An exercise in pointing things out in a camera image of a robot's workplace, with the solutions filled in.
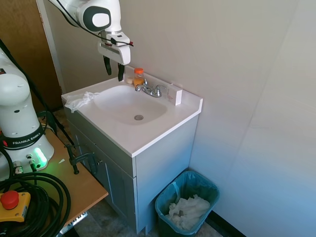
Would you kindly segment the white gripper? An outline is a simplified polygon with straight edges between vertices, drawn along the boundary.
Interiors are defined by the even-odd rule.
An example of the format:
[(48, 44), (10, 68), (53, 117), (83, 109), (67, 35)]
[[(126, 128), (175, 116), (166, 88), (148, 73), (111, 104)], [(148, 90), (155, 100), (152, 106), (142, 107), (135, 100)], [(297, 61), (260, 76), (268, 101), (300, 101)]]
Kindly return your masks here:
[(118, 81), (123, 81), (125, 66), (131, 62), (130, 46), (109, 46), (101, 40), (97, 44), (98, 52), (103, 55), (104, 65), (109, 76), (112, 75), (110, 59), (118, 62)]

